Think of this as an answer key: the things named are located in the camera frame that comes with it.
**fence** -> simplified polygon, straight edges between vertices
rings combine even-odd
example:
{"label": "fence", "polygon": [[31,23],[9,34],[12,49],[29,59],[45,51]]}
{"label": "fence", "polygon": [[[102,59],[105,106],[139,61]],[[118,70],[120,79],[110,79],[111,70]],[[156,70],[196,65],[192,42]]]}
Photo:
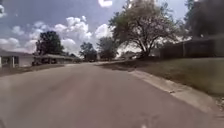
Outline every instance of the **fence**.
{"label": "fence", "polygon": [[162,58],[224,57],[224,38],[221,36],[194,39],[164,46],[160,49]]}

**roof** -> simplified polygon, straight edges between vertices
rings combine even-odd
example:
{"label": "roof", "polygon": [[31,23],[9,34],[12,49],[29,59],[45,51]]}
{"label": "roof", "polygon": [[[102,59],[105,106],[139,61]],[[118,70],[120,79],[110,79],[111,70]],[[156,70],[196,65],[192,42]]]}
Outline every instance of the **roof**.
{"label": "roof", "polygon": [[25,53],[25,52],[12,52],[12,51],[6,51],[0,48],[0,56],[19,56],[19,57],[32,57],[32,54]]}
{"label": "roof", "polygon": [[35,56],[36,58],[53,58],[53,59],[76,59],[73,57],[62,56],[62,55],[53,55],[53,54],[46,54],[42,56]]}

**green grass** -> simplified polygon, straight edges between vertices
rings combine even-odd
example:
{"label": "green grass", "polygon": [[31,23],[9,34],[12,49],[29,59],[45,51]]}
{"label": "green grass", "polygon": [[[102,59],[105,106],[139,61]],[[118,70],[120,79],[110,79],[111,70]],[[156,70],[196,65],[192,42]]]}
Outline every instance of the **green grass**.
{"label": "green grass", "polygon": [[213,96],[224,96],[224,58],[117,63],[179,82]]}

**asphalt road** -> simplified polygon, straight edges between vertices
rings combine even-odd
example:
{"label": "asphalt road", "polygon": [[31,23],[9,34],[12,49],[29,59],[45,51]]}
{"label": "asphalt road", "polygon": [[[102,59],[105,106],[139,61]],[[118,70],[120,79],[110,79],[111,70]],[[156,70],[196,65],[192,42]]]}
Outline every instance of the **asphalt road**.
{"label": "asphalt road", "polygon": [[224,127],[127,72],[93,64],[0,78],[0,118],[6,128]]}

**street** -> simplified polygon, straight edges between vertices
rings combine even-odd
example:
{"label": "street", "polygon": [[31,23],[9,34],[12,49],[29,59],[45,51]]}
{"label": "street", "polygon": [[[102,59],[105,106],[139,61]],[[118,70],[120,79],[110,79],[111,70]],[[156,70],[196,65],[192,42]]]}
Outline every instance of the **street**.
{"label": "street", "polygon": [[5,128],[224,127],[125,71],[94,64],[1,77],[0,119]]}

